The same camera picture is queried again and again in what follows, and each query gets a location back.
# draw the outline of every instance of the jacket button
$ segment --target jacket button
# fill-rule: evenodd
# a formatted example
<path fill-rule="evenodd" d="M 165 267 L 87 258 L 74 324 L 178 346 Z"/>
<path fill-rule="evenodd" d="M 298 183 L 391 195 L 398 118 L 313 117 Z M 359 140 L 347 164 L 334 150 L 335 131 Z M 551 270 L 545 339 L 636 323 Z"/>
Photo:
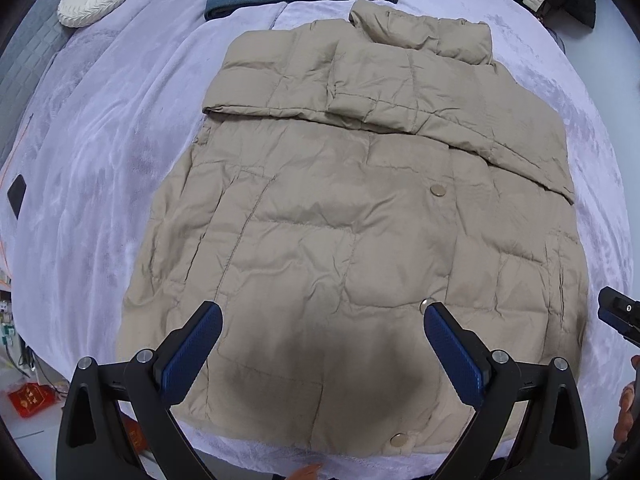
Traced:
<path fill-rule="evenodd" d="M 402 447 L 404 444 L 409 442 L 409 437 L 404 433 L 398 433 L 391 437 L 390 442 L 393 447 Z"/>
<path fill-rule="evenodd" d="M 430 189 L 435 196 L 444 196 L 447 192 L 447 189 L 442 184 L 433 184 Z"/>

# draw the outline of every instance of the bed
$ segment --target bed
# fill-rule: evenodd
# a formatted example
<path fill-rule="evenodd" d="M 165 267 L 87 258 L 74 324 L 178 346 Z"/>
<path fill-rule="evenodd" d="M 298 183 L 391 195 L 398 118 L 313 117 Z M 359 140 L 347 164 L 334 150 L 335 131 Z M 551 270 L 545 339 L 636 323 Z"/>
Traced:
<path fill-rule="evenodd" d="M 199 103 L 231 41 L 247 30 L 345 18 L 353 3 L 272 4 L 204 22 L 204 2 L 127 0 L 69 37 L 20 111 L 0 192 L 5 196 L 18 174 L 28 192 L 19 221 L 8 201 L 0 201 L 0 268 L 13 279 L 19 333 L 69 379 L 84 355 L 114 361 L 122 297 L 151 197 L 199 130 Z M 395 6 L 487 22 L 495 59 L 563 118 L 590 279 L 578 387 L 589 432 L 609 432 L 602 407 L 611 402 L 612 385 L 621 383 L 627 351 L 598 321 L 596 299 L 606 285 L 629 293 L 632 259 L 620 172 L 596 108 L 551 36 L 511 0 L 399 0 Z M 324 478 L 403 480 L 433 472 L 444 458 L 318 456 L 183 429 L 198 449 L 279 474 L 323 462 Z"/>

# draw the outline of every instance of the finger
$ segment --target finger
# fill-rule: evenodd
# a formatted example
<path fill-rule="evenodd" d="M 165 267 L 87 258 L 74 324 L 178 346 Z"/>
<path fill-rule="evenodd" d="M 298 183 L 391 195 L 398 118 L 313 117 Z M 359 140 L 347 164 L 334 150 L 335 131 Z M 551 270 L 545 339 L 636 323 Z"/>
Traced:
<path fill-rule="evenodd" d="M 620 397 L 620 409 L 623 412 L 628 412 L 631 409 L 631 405 L 634 403 L 634 392 L 630 388 L 625 388 Z"/>
<path fill-rule="evenodd" d="M 322 469 L 322 464 L 311 464 L 298 469 L 286 480 L 317 480 L 318 470 Z"/>
<path fill-rule="evenodd" d="M 631 413 L 620 413 L 618 423 L 613 429 L 613 440 L 616 442 L 625 442 L 634 424 L 634 418 Z"/>
<path fill-rule="evenodd" d="M 620 423 L 616 424 L 616 427 L 613 428 L 613 440 L 621 444 L 622 442 L 626 442 L 627 437 L 628 431 L 625 431 Z"/>

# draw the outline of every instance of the floor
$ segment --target floor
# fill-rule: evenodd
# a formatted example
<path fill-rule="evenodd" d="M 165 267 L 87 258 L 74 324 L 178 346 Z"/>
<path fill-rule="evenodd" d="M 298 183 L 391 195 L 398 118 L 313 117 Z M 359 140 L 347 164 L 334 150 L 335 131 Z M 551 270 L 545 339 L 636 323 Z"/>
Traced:
<path fill-rule="evenodd" d="M 635 261 L 640 262 L 640 43 L 611 0 L 597 0 L 595 30 L 577 23 L 560 13 L 549 19 L 566 47 L 566 56 L 588 88 L 609 131 L 618 165 L 625 183 L 626 205 L 631 227 Z M 632 284 L 632 295 L 640 298 L 640 272 Z M 0 390 L 3 381 L 15 380 L 10 370 L 0 370 Z M 628 380 L 632 379 L 629 369 Z M 617 416 L 612 394 L 611 427 Z M 6 396 L 0 395 L 0 414 L 10 428 L 18 446 L 43 480 L 54 480 L 54 457 L 62 411 L 52 406 L 28 420 L 21 420 Z M 604 473 L 604 460 L 612 445 L 610 434 L 590 435 L 594 478 Z M 213 457 L 204 462 L 220 480 L 269 480 L 271 475 L 241 470 Z M 149 474 L 162 479 L 158 467 L 145 461 Z"/>

